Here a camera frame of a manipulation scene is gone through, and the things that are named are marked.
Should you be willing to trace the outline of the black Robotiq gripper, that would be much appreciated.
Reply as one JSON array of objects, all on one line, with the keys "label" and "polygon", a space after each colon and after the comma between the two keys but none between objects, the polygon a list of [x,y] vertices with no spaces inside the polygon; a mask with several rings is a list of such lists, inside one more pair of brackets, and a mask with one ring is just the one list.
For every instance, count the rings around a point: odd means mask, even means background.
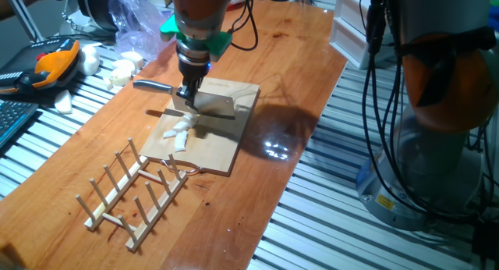
[{"label": "black Robotiq gripper", "polygon": [[186,100],[189,107],[193,107],[203,78],[208,74],[209,62],[179,62],[179,71],[183,76],[182,84],[176,95]]}]

